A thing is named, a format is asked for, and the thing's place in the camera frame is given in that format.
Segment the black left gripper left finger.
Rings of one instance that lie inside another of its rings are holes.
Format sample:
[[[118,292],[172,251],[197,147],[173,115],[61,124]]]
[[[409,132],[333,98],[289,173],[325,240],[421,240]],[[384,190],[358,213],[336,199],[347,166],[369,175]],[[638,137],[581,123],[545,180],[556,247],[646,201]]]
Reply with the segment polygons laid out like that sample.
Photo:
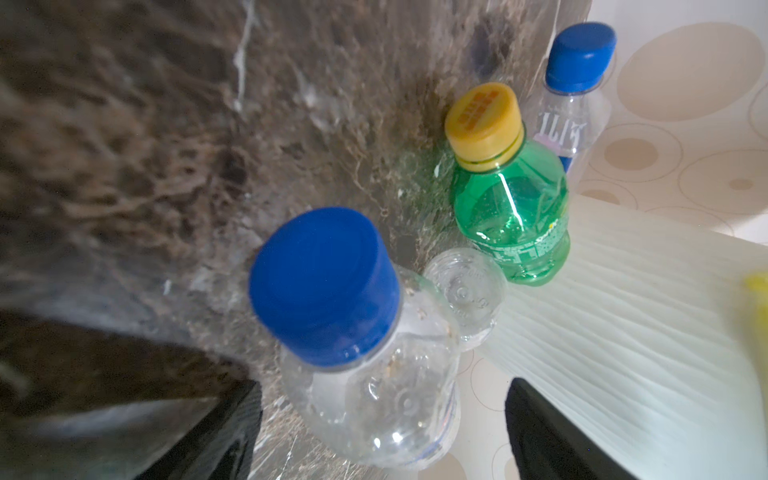
[[[139,479],[246,480],[263,417],[262,391],[239,383]]]

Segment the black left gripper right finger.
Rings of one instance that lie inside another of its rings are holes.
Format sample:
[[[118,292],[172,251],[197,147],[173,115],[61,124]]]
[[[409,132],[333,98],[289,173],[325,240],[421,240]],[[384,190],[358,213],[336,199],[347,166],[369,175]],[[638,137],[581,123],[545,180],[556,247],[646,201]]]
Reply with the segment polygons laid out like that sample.
[[[522,480],[633,478],[523,378],[510,384],[505,417]]]

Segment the clear Pepsi bottle blue label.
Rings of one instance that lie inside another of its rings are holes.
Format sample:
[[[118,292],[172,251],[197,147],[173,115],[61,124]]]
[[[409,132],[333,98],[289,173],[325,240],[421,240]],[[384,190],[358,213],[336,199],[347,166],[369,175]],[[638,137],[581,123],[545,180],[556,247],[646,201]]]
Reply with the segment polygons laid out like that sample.
[[[430,281],[391,260],[366,216],[328,207],[285,223],[255,258],[249,297],[280,343],[289,401],[335,454],[419,471],[450,450],[458,322]]]

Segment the clear bottle white cap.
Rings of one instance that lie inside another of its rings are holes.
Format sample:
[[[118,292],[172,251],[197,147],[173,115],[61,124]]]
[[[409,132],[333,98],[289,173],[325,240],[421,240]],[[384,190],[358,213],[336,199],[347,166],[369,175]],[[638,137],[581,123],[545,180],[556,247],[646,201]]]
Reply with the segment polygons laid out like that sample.
[[[444,295],[459,324],[462,351],[482,345],[497,323],[507,280],[488,255],[454,248],[434,257],[424,270]]]

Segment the green bottle yellow cap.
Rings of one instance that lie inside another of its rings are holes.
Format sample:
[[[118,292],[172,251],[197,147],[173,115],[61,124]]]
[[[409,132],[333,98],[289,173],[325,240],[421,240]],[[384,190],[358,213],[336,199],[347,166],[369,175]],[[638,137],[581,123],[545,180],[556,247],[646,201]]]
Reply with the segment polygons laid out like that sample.
[[[455,170],[451,202],[460,232],[508,281],[541,286],[570,251],[561,160],[526,136],[515,92],[491,82],[450,109],[444,132]]]

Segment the clear bottle blue cap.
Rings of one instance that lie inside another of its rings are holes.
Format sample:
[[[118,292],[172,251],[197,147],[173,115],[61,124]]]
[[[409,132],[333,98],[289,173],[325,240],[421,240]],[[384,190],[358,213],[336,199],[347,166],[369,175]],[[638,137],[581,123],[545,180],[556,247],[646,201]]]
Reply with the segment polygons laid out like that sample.
[[[610,119],[611,104],[600,83],[616,45],[614,29],[604,23],[564,29],[552,43],[543,82],[522,107],[528,137],[560,158],[571,190]]]

